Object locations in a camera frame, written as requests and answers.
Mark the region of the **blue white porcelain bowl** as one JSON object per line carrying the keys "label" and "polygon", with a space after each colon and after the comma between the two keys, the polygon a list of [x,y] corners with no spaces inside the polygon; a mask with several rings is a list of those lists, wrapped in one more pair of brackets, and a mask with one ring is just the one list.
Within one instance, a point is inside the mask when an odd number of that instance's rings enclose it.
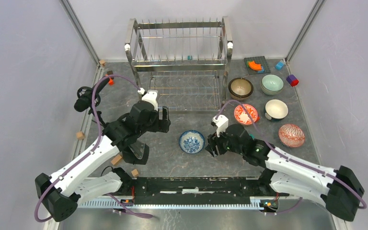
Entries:
{"label": "blue white porcelain bowl", "polygon": [[197,130],[187,130],[183,132],[178,141],[180,149],[188,154],[197,154],[201,152],[205,143],[204,136]]}

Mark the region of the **red white patterned bowl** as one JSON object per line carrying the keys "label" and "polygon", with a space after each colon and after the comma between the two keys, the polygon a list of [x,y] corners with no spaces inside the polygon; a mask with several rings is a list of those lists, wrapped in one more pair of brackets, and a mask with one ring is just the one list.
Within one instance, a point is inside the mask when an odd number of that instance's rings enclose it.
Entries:
{"label": "red white patterned bowl", "polygon": [[[243,104],[243,106],[246,108],[247,112],[253,118],[253,121],[255,123],[260,120],[257,110],[252,105]],[[245,126],[252,125],[252,121],[250,120],[249,116],[247,115],[247,113],[243,110],[243,108],[240,105],[235,107],[234,117],[236,121],[242,125],[245,125]]]}

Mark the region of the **steel two-tier dish rack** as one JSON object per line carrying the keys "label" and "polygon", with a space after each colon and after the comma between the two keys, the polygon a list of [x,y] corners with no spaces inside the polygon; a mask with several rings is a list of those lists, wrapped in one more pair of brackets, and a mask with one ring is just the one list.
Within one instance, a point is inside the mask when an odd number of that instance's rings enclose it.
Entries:
{"label": "steel two-tier dish rack", "polygon": [[124,49],[136,81],[140,72],[149,74],[147,89],[158,91],[159,106],[206,112],[225,103],[233,53],[228,16],[148,22],[133,18]]}

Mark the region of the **blue zigzag patterned bowl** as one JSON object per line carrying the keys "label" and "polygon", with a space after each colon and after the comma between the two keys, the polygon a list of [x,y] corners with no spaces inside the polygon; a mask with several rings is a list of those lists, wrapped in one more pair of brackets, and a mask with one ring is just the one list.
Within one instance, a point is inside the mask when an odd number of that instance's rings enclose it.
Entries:
{"label": "blue zigzag patterned bowl", "polygon": [[305,134],[300,127],[294,124],[284,124],[279,128],[280,141],[291,148],[297,148],[305,142]]}

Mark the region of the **pale green ceramic bowl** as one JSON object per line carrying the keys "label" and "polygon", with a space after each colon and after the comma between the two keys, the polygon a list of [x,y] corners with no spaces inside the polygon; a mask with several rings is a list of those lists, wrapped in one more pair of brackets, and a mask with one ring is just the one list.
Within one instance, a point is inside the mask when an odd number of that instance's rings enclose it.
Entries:
{"label": "pale green ceramic bowl", "polygon": [[282,92],[283,88],[281,88],[280,90],[278,91],[272,91],[272,90],[269,90],[267,89],[264,85],[261,84],[261,88],[262,88],[262,91],[264,94],[266,95],[276,95],[276,94],[279,94]]}

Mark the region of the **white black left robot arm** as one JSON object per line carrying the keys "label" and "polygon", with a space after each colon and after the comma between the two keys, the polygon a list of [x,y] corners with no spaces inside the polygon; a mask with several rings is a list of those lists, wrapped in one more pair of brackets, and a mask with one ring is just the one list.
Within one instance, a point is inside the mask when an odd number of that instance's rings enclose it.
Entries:
{"label": "white black left robot arm", "polygon": [[146,164],[149,157],[148,145],[144,146],[141,159],[135,156],[130,147],[146,132],[167,133],[170,124],[167,106],[162,108],[160,118],[159,110],[144,100],[138,101],[130,112],[116,121],[107,123],[96,141],[80,156],[51,175],[41,173],[35,178],[39,198],[34,212],[36,221],[49,220],[38,217],[40,205],[44,205],[51,219],[61,222],[71,216],[79,204],[88,200],[114,192],[119,195],[128,194],[131,182],[123,170],[109,172],[89,182],[84,182],[84,179],[119,153],[127,155],[128,163]]}

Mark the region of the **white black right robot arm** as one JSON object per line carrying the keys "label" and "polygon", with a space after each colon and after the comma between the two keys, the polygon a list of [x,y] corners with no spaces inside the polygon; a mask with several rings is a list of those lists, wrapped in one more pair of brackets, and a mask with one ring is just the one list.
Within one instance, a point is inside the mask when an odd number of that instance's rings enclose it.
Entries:
{"label": "white black right robot arm", "polygon": [[249,164],[262,167],[257,188],[265,196],[273,192],[299,196],[345,221],[353,221],[357,211],[365,207],[364,188],[350,168],[334,169],[302,160],[252,138],[241,125],[230,125],[220,134],[209,135],[205,149],[212,156],[237,153]]}

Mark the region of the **wooden block under arm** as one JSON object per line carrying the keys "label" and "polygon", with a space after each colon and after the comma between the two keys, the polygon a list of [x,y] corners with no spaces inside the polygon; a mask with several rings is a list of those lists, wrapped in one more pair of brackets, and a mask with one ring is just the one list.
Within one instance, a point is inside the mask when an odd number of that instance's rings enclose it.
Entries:
{"label": "wooden block under arm", "polygon": [[118,154],[117,156],[115,156],[112,160],[111,160],[111,164],[116,166],[119,163],[121,163],[123,161],[123,157],[122,155]]}

